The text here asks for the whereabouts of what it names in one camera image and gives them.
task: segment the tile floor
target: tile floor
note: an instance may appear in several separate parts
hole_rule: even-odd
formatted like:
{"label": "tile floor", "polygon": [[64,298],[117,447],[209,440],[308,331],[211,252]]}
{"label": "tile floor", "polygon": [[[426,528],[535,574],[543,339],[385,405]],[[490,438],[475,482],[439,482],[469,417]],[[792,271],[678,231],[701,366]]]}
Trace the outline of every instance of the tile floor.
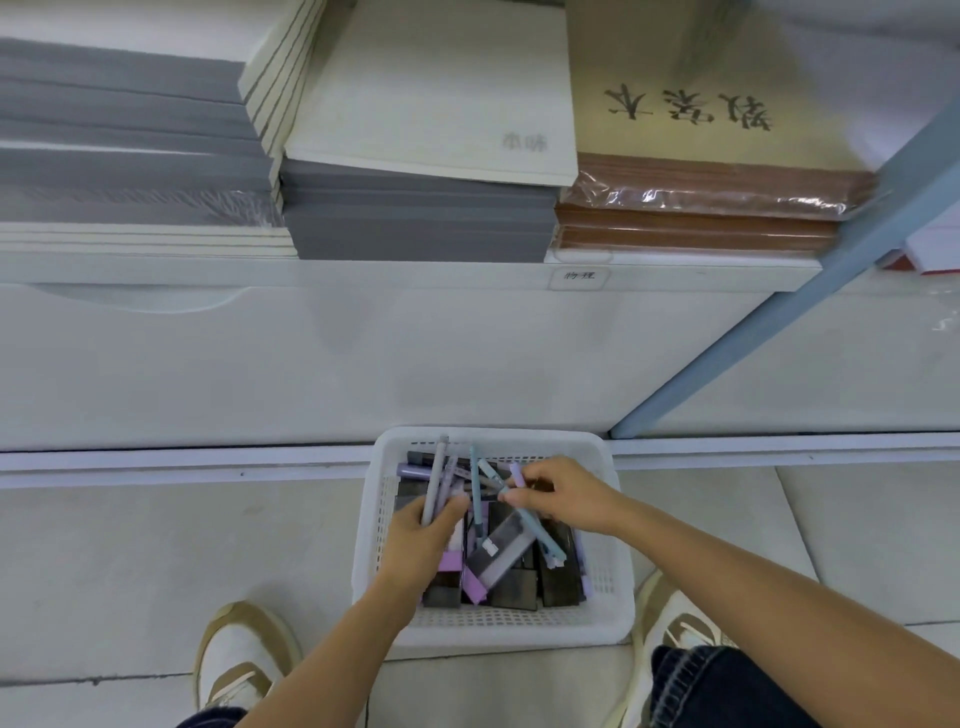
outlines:
{"label": "tile floor", "polygon": [[[960,464],[834,466],[621,482],[960,656],[958,474]],[[243,596],[315,644],[349,604],[359,502],[348,480],[0,492],[0,686],[66,681],[0,688],[0,715],[22,728],[173,726],[190,712],[197,636]],[[638,578],[650,569],[635,559]],[[392,662],[366,722],[479,726],[499,706],[505,725],[598,725],[630,667],[617,646]],[[449,690],[414,699],[435,675]],[[131,679],[69,682],[102,676]]]}

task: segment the forearm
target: forearm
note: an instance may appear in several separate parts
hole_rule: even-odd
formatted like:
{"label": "forearm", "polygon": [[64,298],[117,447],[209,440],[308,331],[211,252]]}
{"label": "forearm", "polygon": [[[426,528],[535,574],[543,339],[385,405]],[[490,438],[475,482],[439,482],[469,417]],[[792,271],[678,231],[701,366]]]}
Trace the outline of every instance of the forearm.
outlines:
{"label": "forearm", "polygon": [[614,535],[663,570],[822,725],[960,721],[960,662],[815,581],[625,501]]}
{"label": "forearm", "polygon": [[353,728],[390,645],[416,606],[414,596],[374,581],[240,728]]}

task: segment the white shelf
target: white shelf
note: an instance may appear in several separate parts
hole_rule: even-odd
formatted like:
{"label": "white shelf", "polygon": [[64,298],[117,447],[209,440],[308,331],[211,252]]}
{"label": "white shelf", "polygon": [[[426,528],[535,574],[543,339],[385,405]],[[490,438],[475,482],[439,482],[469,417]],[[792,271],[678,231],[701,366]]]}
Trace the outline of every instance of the white shelf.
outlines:
{"label": "white shelf", "polygon": [[[0,254],[0,283],[236,287],[337,284],[404,289],[545,290],[560,267],[566,266],[4,253]],[[611,270],[604,286],[609,291],[795,291],[820,271],[815,260],[784,261],[774,266],[684,263],[599,267]]]}

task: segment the sneaker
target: sneaker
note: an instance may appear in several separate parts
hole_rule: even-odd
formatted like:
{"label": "sneaker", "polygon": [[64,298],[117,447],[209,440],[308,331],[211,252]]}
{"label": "sneaker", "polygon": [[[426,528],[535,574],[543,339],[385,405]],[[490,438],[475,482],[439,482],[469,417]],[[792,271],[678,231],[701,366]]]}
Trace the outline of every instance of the sneaker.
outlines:
{"label": "sneaker", "polygon": [[630,634],[634,643],[630,687],[627,696],[608,716],[604,728],[637,728],[646,722],[654,688],[651,663],[657,647],[736,647],[662,571],[651,574],[636,593],[636,621]]}
{"label": "sneaker", "polygon": [[248,601],[223,607],[206,626],[193,669],[196,709],[249,710],[302,659],[290,628]]}

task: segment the hand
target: hand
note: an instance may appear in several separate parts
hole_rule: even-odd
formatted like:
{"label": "hand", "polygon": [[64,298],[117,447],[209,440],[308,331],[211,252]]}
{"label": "hand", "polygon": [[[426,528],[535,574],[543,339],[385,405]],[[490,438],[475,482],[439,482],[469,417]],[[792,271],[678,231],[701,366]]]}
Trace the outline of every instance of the hand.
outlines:
{"label": "hand", "polygon": [[[530,463],[523,469],[523,479],[534,487],[514,488],[501,493],[500,500],[585,531],[613,535],[617,516],[630,500],[568,457]],[[538,489],[535,480],[552,485],[553,491]]]}
{"label": "hand", "polygon": [[375,579],[410,597],[413,607],[436,575],[453,529],[470,506],[467,496],[453,497],[434,521],[424,527],[420,525],[420,516],[425,502],[425,497],[419,497],[394,513]]}

